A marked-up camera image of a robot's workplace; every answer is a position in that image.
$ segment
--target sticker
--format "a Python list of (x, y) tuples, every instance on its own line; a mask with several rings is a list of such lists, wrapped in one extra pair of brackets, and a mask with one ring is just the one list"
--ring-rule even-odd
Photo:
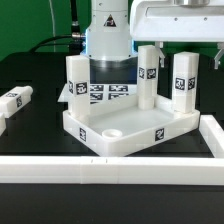
[(107, 21), (105, 22), (104, 26), (106, 27), (117, 27), (116, 23), (114, 22), (113, 16), (110, 14)]
[(185, 79), (176, 78), (175, 88), (185, 90)]
[(88, 93), (87, 82), (81, 82), (76, 84), (77, 95), (83, 95)]
[(17, 93), (8, 93), (6, 97), (16, 97), (17, 95)]
[(90, 93), (90, 100), (103, 100), (103, 93)]
[(21, 96), (16, 99), (16, 105), (17, 105), (17, 108), (23, 105)]
[(112, 100), (112, 99), (115, 99), (115, 98), (125, 97), (125, 96), (128, 96), (128, 95), (129, 95), (128, 93), (109, 93), (108, 99)]
[(195, 78), (189, 79), (188, 81), (188, 90), (195, 88)]
[(74, 94), (74, 85), (71, 81), (69, 81), (69, 92)]
[(145, 79), (145, 69), (139, 68), (139, 78)]
[(82, 128), (79, 129), (79, 136), (80, 136), (80, 139), (86, 142), (86, 131), (84, 129)]
[(147, 69), (147, 79), (155, 79), (156, 78), (156, 69)]
[(90, 85), (90, 91), (103, 92), (104, 91), (104, 85)]
[(110, 92), (128, 92), (128, 85), (110, 85)]
[(164, 128), (157, 130), (156, 131), (156, 136), (155, 136), (156, 142), (160, 141), (162, 139), (164, 139)]

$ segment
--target black table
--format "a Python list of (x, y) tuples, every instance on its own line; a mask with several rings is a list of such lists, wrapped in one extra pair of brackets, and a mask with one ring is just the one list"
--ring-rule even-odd
[[(67, 134), (58, 103), (66, 82), (64, 53), (16, 53), (0, 63), (0, 94), (30, 85), (32, 102), (7, 119), (0, 155), (96, 156)], [(172, 56), (159, 93), (171, 96)], [(92, 68), (92, 83), (130, 83), (136, 68)], [(224, 72), (200, 58), (197, 109), (224, 120)], [(131, 156), (212, 157), (198, 130)], [(224, 187), (154, 185), (0, 185), (0, 223), (222, 223)]]

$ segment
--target metal bracket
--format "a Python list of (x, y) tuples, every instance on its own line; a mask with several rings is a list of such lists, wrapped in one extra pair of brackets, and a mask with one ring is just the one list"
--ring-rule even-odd
[(155, 42), (155, 47), (159, 51), (161, 68), (164, 68), (164, 59), (166, 58), (166, 56), (165, 56), (165, 54), (163, 53), (163, 51), (161, 49), (161, 48), (163, 48), (163, 42), (160, 42), (160, 41)]
[(214, 60), (215, 60), (215, 69), (219, 68), (220, 59), (224, 55), (224, 43), (218, 43), (218, 49), (219, 49), (219, 52), (218, 52), (218, 54), (214, 58)]

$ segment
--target circular recess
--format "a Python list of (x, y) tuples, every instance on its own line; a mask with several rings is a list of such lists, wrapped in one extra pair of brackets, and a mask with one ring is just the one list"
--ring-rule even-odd
[(122, 137), (122, 132), (116, 129), (107, 129), (102, 132), (102, 136), (109, 140), (115, 140)]

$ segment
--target white foam block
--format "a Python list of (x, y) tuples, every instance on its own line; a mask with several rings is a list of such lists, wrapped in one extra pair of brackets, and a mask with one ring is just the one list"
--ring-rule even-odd
[(143, 99), (154, 98), (157, 96), (157, 85), (158, 80), (148, 80), (138, 79), (137, 84), (137, 94)]
[(142, 97), (139, 97), (139, 100), (138, 100), (139, 109), (150, 110), (150, 109), (153, 109), (154, 106), (155, 106), (155, 99), (154, 98), (144, 99)]
[(68, 101), (69, 112), (73, 117), (88, 116), (90, 114), (90, 96), (70, 97)]
[(122, 158), (119, 184), (224, 185), (223, 160)]
[(89, 59), (82, 55), (66, 57), (67, 79), (81, 82), (89, 80)]
[(153, 45), (138, 47), (138, 66), (158, 68), (159, 51)]
[(199, 130), (215, 158), (224, 158), (224, 131), (212, 115), (202, 115)]
[(31, 101), (33, 89), (30, 86), (15, 87), (0, 97), (0, 112), (5, 118), (11, 117)]
[(117, 184), (117, 158), (82, 157), (81, 183), (82, 184)]
[(223, 175), (212, 158), (0, 157), (0, 183), (224, 185)]
[(139, 47), (137, 94), (140, 109), (149, 110), (154, 107), (154, 97), (157, 95), (158, 86), (158, 67), (158, 50), (152, 45)]
[(0, 136), (6, 129), (5, 116), (3, 113), (0, 113)]
[(174, 55), (173, 108), (190, 113), (195, 109), (199, 54), (182, 52)]
[(80, 183), (80, 159), (1, 156), (0, 183)]

